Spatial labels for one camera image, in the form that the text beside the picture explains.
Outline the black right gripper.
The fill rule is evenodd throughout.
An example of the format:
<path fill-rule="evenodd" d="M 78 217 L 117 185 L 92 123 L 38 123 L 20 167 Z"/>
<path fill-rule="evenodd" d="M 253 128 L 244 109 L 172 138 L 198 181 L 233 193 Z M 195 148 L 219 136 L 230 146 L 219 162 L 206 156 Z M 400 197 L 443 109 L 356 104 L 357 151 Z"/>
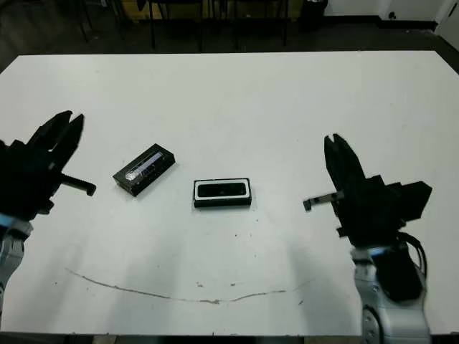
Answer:
<path fill-rule="evenodd" d="M 303 201 L 305 211 L 330 204 L 339 220 L 338 236 L 354 247 L 386 246 L 406 220 L 401 205 L 404 186 L 366 178 L 359 159 L 340 135 L 324 138 L 326 169 L 336 191 Z"/>

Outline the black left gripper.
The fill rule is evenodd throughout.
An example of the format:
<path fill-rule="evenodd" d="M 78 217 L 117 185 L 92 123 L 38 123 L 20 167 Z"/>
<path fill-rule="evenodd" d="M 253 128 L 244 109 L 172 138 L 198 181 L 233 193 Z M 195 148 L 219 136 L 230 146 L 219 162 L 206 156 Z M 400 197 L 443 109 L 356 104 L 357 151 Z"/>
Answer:
<path fill-rule="evenodd" d="M 88 196 L 95 193 L 95 184 L 62 172 L 78 147 L 85 122 L 83 114 L 73 120 L 71 115 L 71 110 L 54 115 L 27 144 L 19 140 L 11 145 L 1 143 L 1 214 L 22 221 L 46 215 L 62 184 Z"/>

